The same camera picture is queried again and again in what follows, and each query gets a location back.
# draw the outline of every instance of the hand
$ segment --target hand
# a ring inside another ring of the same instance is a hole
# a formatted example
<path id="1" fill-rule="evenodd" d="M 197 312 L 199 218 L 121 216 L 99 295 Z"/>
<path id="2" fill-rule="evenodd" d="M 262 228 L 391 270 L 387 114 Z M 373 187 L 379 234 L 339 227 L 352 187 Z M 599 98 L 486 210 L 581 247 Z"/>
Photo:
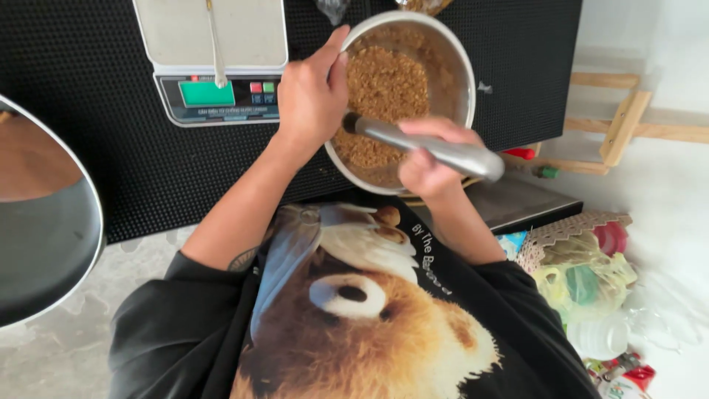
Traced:
<path id="1" fill-rule="evenodd" d="M 427 134 L 451 143 L 471 143 L 485 147 L 477 133 L 446 118 L 401 121 L 399 128 L 406 134 Z M 403 186 L 425 202 L 457 197 L 455 194 L 463 189 L 460 173 L 438 163 L 433 155 L 422 148 L 408 154 L 399 166 L 398 173 Z"/>
<path id="2" fill-rule="evenodd" d="M 335 29 L 320 50 L 307 60 L 289 63 L 283 72 L 278 88 L 281 127 L 274 139 L 307 157 L 304 163 L 342 123 L 347 108 L 347 53 L 340 49 L 349 32 L 346 25 Z"/>

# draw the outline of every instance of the green display screen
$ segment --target green display screen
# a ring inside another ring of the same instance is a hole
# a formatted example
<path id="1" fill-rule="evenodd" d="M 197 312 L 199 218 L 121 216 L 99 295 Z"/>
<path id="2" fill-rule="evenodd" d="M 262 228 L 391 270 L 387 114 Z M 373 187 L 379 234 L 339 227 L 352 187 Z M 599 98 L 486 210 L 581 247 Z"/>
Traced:
<path id="1" fill-rule="evenodd" d="M 234 105 L 234 90 L 231 82 L 222 89 L 214 82 L 180 82 L 179 90 L 187 107 Z"/>

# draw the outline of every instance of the black rubber mat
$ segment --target black rubber mat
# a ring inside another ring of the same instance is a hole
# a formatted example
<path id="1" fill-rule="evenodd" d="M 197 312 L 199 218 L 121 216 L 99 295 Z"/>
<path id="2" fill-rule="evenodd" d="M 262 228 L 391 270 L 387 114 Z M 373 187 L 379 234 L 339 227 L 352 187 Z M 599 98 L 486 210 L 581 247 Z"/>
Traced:
<path id="1" fill-rule="evenodd" d="M 305 58 L 332 27 L 313 0 L 285 4 L 291 59 Z M 352 0 L 344 22 L 392 8 L 393 0 Z M 492 87 L 478 92 L 474 122 L 492 149 L 561 134 L 580 9 L 581 0 L 454 0 L 440 14 L 476 78 Z M 198 222 L 277 129 L 172 125 L 131 0 L 0 0 L 0 92 L 82 159 L 104 202 L 109 243 Z M 346 187 L 321 151 L 284 201 Z"/>

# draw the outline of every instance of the digital scale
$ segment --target digital scale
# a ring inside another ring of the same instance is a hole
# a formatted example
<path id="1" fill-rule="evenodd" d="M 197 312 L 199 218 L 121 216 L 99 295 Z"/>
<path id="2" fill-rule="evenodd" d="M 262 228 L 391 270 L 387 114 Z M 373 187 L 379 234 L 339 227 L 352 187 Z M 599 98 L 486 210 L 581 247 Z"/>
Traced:
<path id="1" fill-rule="evenodd" d="M 211 0 L 227 84 L 215 84 L 206 0 L 133 0 L 168 119 L 181 127 L 279 121 L 288 63 L 282 0 Z"/>

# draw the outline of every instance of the black t-shirt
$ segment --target black t-shirt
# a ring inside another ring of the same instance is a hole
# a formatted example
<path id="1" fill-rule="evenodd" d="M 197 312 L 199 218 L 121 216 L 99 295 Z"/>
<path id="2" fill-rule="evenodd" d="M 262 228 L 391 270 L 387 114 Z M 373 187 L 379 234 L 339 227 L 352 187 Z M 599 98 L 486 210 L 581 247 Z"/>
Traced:
<path id="1" fill-rule="evenodd" d="M 246 270 L 178 252 L 131 294 L 110 397 L 598 397 L 517 264 L 467 265 L 397 198 L 328 200 L 282 207 Z"/>

